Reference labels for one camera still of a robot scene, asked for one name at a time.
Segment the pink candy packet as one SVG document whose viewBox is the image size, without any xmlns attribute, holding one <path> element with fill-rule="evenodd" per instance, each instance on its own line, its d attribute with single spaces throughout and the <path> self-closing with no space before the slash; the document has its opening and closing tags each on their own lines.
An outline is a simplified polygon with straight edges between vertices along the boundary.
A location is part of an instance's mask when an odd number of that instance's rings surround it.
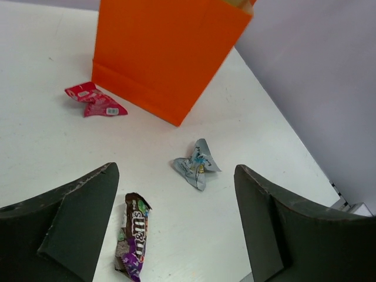
<svg viewBox="0 0 376 282">
<path fill-rule="evenodd" d="M 127 110 L 113 98 L 99 90 L 93 82 L 85 82 L 65 89 L 73 100 L 86 104 L 84 117 L 89 116 L 124 116 Z"/>
</svg>

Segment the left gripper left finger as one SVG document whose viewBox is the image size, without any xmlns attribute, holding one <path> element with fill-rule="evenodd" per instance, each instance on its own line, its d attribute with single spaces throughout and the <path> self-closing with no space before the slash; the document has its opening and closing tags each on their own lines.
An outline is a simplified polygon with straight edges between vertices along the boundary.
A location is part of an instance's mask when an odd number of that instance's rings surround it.
<svg viewBox="0 0 376 282">
<path fill-rule="evenodd" d="M 1 208 L 1 281 L 92 281 L 118 183 L 107 163 Z"/>
</svg>

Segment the brown purple M&M's pack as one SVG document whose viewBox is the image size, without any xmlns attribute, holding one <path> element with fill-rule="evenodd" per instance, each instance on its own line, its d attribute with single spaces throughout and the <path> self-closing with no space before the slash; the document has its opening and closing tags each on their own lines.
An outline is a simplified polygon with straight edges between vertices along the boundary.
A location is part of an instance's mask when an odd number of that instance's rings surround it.
<svg viewBox="0 0 376 282">
<path fill-rule="evenodd" d="M 132 281 L 140 281 L 151 209 L 152 207 L 141 195 L 126 194 L 125 212 L 115 251 L 115 270 Z"/>
</svg>

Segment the silver blue wrapper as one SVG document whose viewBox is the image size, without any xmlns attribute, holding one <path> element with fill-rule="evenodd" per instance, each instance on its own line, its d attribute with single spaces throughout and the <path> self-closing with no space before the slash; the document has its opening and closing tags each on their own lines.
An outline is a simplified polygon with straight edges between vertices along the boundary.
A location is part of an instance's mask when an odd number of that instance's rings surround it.
<svg viewBox="0 0 376 282">
<path fill-rule="evenodd" d="M 203 192 L 206 188 L 205 173 L 221 172 L 205 139 L 199 139 L 189 157 L 179 157 L 172 161 L 172 167 L 190 185 Z"/>
</svg>

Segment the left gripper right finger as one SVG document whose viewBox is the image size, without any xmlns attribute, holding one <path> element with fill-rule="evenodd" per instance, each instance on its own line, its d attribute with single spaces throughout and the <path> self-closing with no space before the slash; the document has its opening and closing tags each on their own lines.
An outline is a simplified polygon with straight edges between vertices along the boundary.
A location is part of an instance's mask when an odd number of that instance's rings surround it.
<svg viewBox="0 0 376 282">
<path fill-rule="evenodd" d="M 234 187 L 254 281 L 374 281 L 375 218 L 312 202 L 240 164 Z"/>
</svg>

